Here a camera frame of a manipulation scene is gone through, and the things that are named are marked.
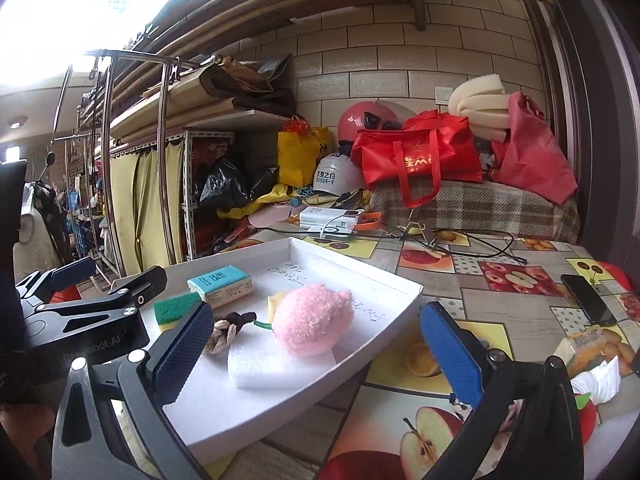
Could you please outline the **braided brown rope toy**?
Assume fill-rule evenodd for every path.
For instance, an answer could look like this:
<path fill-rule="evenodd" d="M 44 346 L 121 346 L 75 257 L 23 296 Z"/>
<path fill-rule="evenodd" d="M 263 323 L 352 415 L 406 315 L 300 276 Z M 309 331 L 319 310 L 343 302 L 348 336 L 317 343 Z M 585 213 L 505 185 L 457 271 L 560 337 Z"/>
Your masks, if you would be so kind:
<path fill-rule="evenodd" d="M 204 347 L 209 354 L 218 354 L 228 349 L 242 328 L 257 320 L 255 312 L 230 312 L 223 318 L 215 318 L 212 333 Z"/>

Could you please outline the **white foam block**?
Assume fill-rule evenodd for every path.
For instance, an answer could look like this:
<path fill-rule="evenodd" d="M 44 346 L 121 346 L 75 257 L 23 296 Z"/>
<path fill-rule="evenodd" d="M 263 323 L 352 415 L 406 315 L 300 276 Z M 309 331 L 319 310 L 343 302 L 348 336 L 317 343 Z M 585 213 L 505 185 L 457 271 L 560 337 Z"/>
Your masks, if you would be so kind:
<path fill-rule="evenodd" d="M 228 352 L 229 379 L 243 389 L 299 389 L 335 365 L 331 350 L 316 356 L 293 356 L 272 333 L 239 334 Z"/>

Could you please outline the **pink fluffy plush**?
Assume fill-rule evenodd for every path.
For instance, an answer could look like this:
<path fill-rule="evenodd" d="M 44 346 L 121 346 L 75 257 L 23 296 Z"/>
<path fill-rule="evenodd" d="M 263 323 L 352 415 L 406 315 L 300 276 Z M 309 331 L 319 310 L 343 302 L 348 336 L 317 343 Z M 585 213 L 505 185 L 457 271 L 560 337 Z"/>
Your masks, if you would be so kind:
<path fill-rule="evenodd" d="M 340 341 L 354 317 L 350 290 L 311 284 L 283 297 L 274 312 L 271 330 L 293 356 L 316 356 Z"/>

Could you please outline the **red plush apple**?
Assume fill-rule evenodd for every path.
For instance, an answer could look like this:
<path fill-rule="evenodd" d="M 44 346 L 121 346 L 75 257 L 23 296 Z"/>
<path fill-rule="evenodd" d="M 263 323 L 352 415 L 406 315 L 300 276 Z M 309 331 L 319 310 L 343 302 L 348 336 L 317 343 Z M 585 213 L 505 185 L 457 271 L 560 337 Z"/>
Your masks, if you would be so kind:
<path fill-rule="evenodd" d="M 582 444 L 586 445 L 597 427 L 598 411 L 591 401 L 590 393 L 575 393 L 574 399 L 578 413 Z"/>

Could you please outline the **white cloth roll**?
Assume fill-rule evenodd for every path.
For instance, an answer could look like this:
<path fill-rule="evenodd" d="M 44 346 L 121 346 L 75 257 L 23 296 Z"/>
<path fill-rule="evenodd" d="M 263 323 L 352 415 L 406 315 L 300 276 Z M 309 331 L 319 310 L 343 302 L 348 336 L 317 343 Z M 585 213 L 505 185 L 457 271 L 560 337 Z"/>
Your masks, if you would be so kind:
<path fill-rule="evenodd" d="M 592 370 L 581 372 L 570 384 L 578 396 L 588 394 L 589 401 L 599 405 L 611 401 L 620 391 L 620 358 L 614 356 L 608 362 L 602 362 Z"/>

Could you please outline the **black smartphone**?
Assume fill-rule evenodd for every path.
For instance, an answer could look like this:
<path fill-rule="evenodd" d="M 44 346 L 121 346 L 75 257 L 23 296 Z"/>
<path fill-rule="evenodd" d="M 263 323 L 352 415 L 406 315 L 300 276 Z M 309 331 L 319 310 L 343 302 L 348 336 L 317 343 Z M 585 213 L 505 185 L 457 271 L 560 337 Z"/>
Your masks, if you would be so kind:
<path fill-rule="evenodd" d="M 589 282 L 580 275 L 562 274 L 561 282 L 593 325 L 613 326 L 616 318 Z"/>

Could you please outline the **fruit pattern tablecloth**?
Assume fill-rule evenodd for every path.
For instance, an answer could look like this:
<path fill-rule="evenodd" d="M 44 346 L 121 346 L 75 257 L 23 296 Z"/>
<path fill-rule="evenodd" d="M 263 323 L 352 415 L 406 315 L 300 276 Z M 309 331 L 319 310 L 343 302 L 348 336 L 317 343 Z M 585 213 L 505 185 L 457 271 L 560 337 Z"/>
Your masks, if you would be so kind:
<path fill-rule="evenodd" d="M 639 303 L 579 246 L 376 234 L 419 307 L 366 369 L 216 479 L 634 479 Z"/>

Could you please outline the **teal tissue pack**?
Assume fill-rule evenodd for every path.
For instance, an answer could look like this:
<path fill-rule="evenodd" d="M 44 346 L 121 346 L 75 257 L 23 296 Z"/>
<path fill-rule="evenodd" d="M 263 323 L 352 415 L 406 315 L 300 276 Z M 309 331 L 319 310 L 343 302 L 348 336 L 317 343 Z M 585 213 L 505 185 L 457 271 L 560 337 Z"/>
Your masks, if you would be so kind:
<path fill-rule="evenodd" d="M 191 292 L 198 294 L 213 309 L 254 292 L 252 277 L 235 266 L 224 266 L 189 278 L 186 284 Z"/>

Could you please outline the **red cushion stool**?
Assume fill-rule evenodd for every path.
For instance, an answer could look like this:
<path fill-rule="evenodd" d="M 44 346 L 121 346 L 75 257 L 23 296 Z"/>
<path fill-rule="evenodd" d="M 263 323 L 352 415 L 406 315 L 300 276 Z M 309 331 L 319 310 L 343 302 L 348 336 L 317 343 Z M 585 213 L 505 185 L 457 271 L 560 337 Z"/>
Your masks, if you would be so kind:
<path fill-rule="evenodd" d="M 608 274 L 610 274 L 618 284 L 622 285 L 626 292 L 632 292 L 631 282 L 629 281 L 627 274 L 622 269 L 613 263 L 602 261 L 599 261 L 599 266 L 608 272 Z"/>

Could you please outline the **white cardboard tray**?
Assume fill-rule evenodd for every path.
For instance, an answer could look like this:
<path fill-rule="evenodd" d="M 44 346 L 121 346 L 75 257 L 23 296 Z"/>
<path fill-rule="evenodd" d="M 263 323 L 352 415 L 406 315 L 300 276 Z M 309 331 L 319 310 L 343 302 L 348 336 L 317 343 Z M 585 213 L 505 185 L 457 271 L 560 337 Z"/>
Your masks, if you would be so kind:
<path fill-rule="evenodd" d="M 416 312 L 422 286 L 296 238 L 288 237 L 166 268 L 160 296 L 179 297 L 188 281 L 225 266 L 245 272 L 254 289 L 215 310 L 253 313 L 230 347 L 203 352 L 177 400 L 164 408 L 171 425 L 202 464 L 262 439 L 361 370 Z M 288 350 L 282 327 L 306 330 L 293 312 L 298 296 L 342 297 L 350 322 L 332 322 L 328 342 L 312 356 Z"/>

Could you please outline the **metal clothes rack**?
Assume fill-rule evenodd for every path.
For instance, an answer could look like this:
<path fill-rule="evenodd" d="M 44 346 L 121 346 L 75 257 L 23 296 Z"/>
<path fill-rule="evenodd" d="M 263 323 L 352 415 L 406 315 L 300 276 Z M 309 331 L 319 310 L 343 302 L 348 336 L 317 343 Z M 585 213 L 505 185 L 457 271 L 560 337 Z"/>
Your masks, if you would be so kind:
<path fill-rule="evenodd" d="M 78 122 L 88 120 L 86 131 L 76 129 L 63 138 L 52 133 L 52 142 L 65 144 L 80 139 L 87 169 L 102 174 L 106 241 L 99 255 L 120 278 L 151 266 L 172 266 L 195 254 L 193 207 L 188 197 L 194 140 L 186 130 L 172 131 L 169 105 L 177 101 L 180 77 L 193 75 L 198 64 L 178 56 L 137 51 L 94 50 L 89 79 L 94 88 L 79 105 Z M 150 113 L 148 137 L 135 148 L 115 139 L 112 118 L 116 65 L 131 62 L 154 68 L 160 86 L 145 102 L 130 107 L 121 118 L 130 118 L 143 107 Z"/>

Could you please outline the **white power bank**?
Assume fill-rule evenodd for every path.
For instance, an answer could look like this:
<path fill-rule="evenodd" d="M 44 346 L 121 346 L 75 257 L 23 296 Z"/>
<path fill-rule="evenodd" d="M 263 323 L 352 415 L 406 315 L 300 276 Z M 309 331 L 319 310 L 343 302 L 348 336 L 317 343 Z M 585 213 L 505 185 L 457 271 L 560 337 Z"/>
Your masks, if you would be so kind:
<path fill-rule="evenodd" d="M 354 232 L 363 211 L 307 207 L 299 213 L 299 226 L 308 232 L 349 235 Z"/>

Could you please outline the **cream foam stack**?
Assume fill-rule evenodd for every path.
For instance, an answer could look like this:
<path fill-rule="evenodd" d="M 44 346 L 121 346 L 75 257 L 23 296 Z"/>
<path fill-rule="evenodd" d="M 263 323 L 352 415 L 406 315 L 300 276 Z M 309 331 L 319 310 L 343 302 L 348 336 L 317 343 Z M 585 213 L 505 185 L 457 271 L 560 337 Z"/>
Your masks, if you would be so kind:
<path fill-rule="evenodd" d="M 477 138 L 502 143 L 509 129 L 509 99 L 499 75 L 479 76 L 454 89 L 448 113 L 466 118 Z"/>

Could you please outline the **pink helmet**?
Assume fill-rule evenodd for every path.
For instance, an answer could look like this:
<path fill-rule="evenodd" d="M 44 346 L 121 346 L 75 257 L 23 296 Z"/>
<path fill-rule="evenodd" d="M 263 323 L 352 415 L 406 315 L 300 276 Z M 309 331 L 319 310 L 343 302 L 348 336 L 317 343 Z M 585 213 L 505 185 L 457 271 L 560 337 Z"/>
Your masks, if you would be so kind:
<path fill-rule="evenodd" d="M 341 114 L 337 124 L 337 139 L 354 142 L 360 130 L 399 130 L 396 113 L 378 101 L 360 101 Z"/>

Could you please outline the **brown door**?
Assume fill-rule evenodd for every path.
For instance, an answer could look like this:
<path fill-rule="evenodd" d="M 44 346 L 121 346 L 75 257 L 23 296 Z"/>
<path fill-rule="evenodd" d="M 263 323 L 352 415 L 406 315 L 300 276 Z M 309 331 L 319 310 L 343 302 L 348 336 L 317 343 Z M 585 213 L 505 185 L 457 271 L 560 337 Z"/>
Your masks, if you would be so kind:
<path fill-rule="evenodd" d="M 639 281 L 639 0 L 526 0 L 548 110 L 578 182 L 579 240 Z"/>

